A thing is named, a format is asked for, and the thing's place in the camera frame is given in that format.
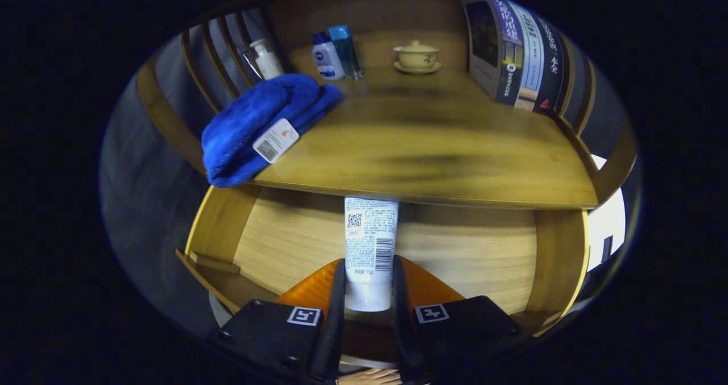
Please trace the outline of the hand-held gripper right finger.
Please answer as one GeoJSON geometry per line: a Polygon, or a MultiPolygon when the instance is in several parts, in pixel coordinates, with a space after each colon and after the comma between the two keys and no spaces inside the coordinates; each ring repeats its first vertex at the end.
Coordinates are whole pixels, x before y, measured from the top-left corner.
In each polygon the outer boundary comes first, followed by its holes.
{"type": "Polygon", "coordinates": [[[392,264],[398,370],[409,383],[471,383],[526,342],[526,330],[484,295],[466,299],[414,262],[392,264]]]}

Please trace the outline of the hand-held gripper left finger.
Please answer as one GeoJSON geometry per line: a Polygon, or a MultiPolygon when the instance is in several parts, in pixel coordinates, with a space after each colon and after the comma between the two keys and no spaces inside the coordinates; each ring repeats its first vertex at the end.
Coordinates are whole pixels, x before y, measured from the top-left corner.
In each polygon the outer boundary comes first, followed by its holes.
{"type": "Polygon", "coordinates": [[[218,331],[216,346],[284,383],[335,383],[345,291],[345,262],[338,259],[276,300],[250,300],[218,331]]]}

